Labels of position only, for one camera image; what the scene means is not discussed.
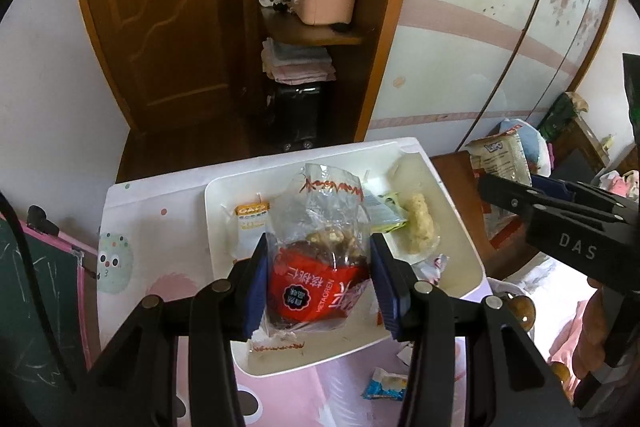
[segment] wooden door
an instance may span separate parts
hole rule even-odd
[[[236,111],[244,91],[242,0],[80,0],[98,60],[133,128]]]

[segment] chip bag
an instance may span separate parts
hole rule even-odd
[[[473,140],[466,145],[476,178],[494,174],[522,185],[531,186],[531,175],[515,131]],[[493,204],[482,202],[484,229],[494,248],[500,247],[522,224],[515,214]]]
[[[279,331],[339,327],[369,282],[369,217],[357,176],[306,164],[271,204],[267,317]]]

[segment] black cable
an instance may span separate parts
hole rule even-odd
[[[9,201],[6,200],[4,195],[2,195],[2,192],[0,192],[0,213],[2,213],[4,219],[9,224],[11,232],[14,234],[15,242],[17,243],[18,251],[22,258],[22,264],[24,265],[24,272],[27,275],[31,299],[33,300],[33,304],[36,308],[42,332],[47,339],[47,344],[49,344],[49,350],[53,355],[53,358],[56,360],[56,364],[58,365],[62,377],[66,381],[66,385],[71,392],[74,393],[76,391],[76,383],[71,376],[69,368],[66,367],[65,359],[62,357],[62,352],[56,342],[53,329],[51,329],[51,323],[49,322],[49,317],[47,317],[47,311],[44,307],[42,294],[40,293],[40,287],[38,286],[38,280],[36,279],[36,270],[33,267],[33,260],[31,259],[31,251],[29,250],[27,238],[22,231],[20,220],[15,214],[14,208],[11,206]]]

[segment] white plastic container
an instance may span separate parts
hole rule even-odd
[[[388,191],[404,194],[421,192],[434,221],[440,227],[440,244],[436,251],[450,258],[440,288],[452,297],[463,297],[482,283],[484,267],[476,248],[455,210],[440,177],[415,138],[349,144],[326,149],[301,151],[249,162],[238,162],[237,174],[213,180],[205,190],[207,229],[213,274],[226,277],[233,266],[228,244],[228,216],[238,204],[262,201],[280,194],[305,163],[321,163],[345,169],[359,176],[363,186],[375,194]],[[385,234],[396,257],[400,251],[392,232]],[[301,334],[302,349],[251,351],[248,343],[232,343],[236,365],[252,377],[286,373],[325,360],[352,353],[386,339],[389,334],[372,320],[375,299],[372,285],[351,311],[345,325],[334,331]]]

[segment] white table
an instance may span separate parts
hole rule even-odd
[[[396,141],[407,145],[417,143],[412,138]],[[325,151],[347,152],[358,147],[362,144]],[[296,155],[296,161],[311,160],[318,155],[318,150],[289,154]],[[101,291],[109,287],[101,288],[98,281],[98,323],[102,347],[145,295],[154,293],[164,300],[183,298],[194,295],[214,280],[204,205],[207,184],[219,176],[267,168],[278,161],[277,156],[252,158],[113,185],[109,189],[100,227],[101,245],[106,243],[109,246],[110,240],[114,239],[113,246],[119,248],[119,256],[132,255],[133,268],[129,282],[119,293]],[[111,266],[110,269],[109,277],[112,277],[116,267]],[[469,298],[479,301],[489,293],[489,286],[483,280]],[[185,403],[187,412],[178,420],[180,427],[190,425],[187,348],[186,340],[181,339],[177,394]],[[396,373],[408,372],[396,357],[399,349],[398,343],[383,341],[341,359],[276,377],[252,378],[236,369],[239,388],[248,390],[258,400],[258,411],[246,418],[246,422],[265,427],[316,427],[343,425],[348,419],[350,426],[395,425],[400,403],[367,401],[361,399],[360,394],[376,366]],[[459,357],[458,362],[463,364],[464,360]],[[460,394],[466,380],[463,365],[456,369],[456,374],[460,377],[456,393]],[[289,399],[290,393],[296,393],[295,400]]]

